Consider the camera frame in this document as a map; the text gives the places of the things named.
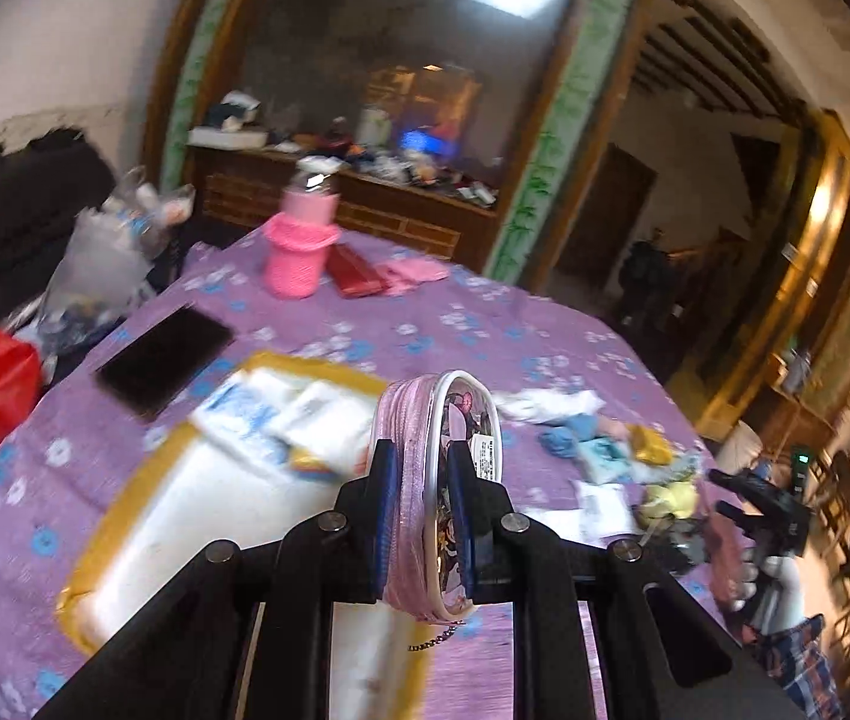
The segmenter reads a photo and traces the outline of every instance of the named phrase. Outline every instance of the smartphone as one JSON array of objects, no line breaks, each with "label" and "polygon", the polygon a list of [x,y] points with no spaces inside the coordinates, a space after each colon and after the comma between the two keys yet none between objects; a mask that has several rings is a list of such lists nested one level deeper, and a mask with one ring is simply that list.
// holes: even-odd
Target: smartphone
[{"label": "smartphone", "polygon": [[105,362],[95,379],[150,422],[232,338],[231,328],[183,306]]}]

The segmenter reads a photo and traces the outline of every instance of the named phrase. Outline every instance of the doorway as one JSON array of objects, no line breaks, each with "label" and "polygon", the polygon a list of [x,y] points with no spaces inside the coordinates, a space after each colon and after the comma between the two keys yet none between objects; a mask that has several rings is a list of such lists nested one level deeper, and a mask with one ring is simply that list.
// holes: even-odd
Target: doorway
[{"label": "doorway", "polygon": [[603,290],[657,175],[628,151],[610,143],[558,258],[558,270]]}]

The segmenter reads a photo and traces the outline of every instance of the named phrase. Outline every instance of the green decorative trim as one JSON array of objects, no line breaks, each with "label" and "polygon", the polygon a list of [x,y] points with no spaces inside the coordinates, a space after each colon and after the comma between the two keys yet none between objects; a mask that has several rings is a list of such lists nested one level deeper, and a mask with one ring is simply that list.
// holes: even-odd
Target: green decorative trim
[{"label": "green decorative trim", "polygon": [[205,76],[205,63],[208,60],[215,36],[222,26],[225,11],[231,0],[206,0],[201,16],[191,35],[191,44],[178,76],[172,113],[169,125],[164,132],[164,151],[162,152],[162,175],[159,182],[161,191],[172,191],[182,180],[182,167],[185,165],[185,148],[188,143],[188,129],[194,121],[194,105],[198,97],[201,79]]},{"label": "green decorative trim", "polygon": [[514,284],[548,218],[575,147],[601,97],[633,0],[589,0],[537,148],[525,166],[484,274]]}]

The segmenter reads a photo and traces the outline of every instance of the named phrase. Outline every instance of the clear plastic bag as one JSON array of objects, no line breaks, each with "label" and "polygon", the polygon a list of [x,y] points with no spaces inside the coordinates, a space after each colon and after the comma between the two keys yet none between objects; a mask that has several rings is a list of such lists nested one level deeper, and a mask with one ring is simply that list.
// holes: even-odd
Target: clear plastic bag
[{"label": "clear plastic bag", "polygon": [[111,214],[78,214],[38,312],[43,356],[95,343],[124,317],[151,263]]},{"label": "clear plastic bag", "polygon": [[145,181],[145,168],[139,166],[121,177],[101,210],[122,223],[121,234],[129,245],[135,245],[145,257],[154,260],[172,240],[170,228],[191,217],[193,204],[191,184],[162,196]]}]

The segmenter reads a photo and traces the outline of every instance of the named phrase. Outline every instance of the pink bottle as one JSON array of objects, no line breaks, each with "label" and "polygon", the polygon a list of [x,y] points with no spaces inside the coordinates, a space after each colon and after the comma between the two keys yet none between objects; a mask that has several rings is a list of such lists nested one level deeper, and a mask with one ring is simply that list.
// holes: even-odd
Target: pink bottle
[{"label": "pink bottle", "polygon": [[271,242],[263,281],[278,298],[308,298],[318,289],[328,247],[342,230],[331,221],[339,196],[332,176],[337,159],[305,157],[282,196],[282,211],[263,226]]}]

